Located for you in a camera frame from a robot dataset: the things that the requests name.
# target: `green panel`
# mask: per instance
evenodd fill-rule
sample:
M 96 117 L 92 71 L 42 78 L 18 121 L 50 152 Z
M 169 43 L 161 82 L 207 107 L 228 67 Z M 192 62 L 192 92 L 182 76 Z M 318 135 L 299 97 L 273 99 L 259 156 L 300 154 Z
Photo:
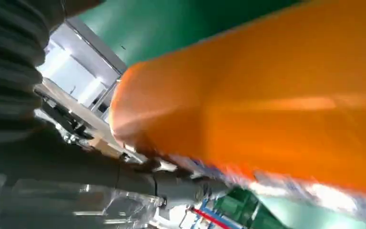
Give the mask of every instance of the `green panel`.
M 298 1 L 107 0 L 80 18 L 129 66 L 295 2 Z

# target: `orange cover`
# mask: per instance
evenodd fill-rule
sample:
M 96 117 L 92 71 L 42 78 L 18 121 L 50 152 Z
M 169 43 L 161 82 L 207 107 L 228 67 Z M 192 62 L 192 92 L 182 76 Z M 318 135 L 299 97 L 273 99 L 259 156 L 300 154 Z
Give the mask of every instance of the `orange cover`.
M 366 192 L 366 1 L 286 9 L 131 67 L 116 139 Z

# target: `white wall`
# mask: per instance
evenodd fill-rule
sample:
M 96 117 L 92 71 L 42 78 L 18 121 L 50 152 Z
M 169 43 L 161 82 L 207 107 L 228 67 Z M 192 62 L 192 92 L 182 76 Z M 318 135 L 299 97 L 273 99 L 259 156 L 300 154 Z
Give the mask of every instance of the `white wall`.
M 105 90 L 100 78 L 96 78 L 79 64 L 69 51 L 53 42 L 50 42 L 49 47 L 46 61 L 38 70 L 78 102 L 89 107 Z

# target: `green wall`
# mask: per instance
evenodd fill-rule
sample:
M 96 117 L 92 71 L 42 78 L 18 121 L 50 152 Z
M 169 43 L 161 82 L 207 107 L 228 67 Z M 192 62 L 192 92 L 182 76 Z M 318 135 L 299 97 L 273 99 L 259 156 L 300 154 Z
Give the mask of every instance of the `green wall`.
M 107 0 L 80 18 L 129 66 L 295 2 L 298 1 Z

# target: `red bar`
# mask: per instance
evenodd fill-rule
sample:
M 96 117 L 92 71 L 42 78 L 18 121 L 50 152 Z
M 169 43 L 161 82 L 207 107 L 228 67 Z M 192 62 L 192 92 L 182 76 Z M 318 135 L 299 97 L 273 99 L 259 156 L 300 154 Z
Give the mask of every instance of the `red bar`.
M 212 223 L 214 223 L 214 224 L 216 224 L 216 225 L 218 225 L 218 226 L 220 226 L 221 228 L 223 228 L 223 229 L 230 229 L 227 225 L 225 225 L 225 224 L 223 224 L 223 223 L 221 223 L 221 222 L 219 222 L 217 219 L 214 219 L 213 217 L 211 217 L 210 215 L 208 215 L 207 213 L 204 213 L 204 212 L 202 212 L 202 211 L 200 211 L 200 210 L 198 210 L 198 209 L 195 209 L 195 208 L 192 208 L 192 209 L 190 209 L 192 212 L 194 212 L 194 213 L 196 213 L 196 214 L 198 214 L 198 215 L 200 215 L 200 216 L 202 216 L 202 217 L 204 217 L 204 218 L 206 218 L 206 219 L 208 219 L 209 221 L 211 221 Z

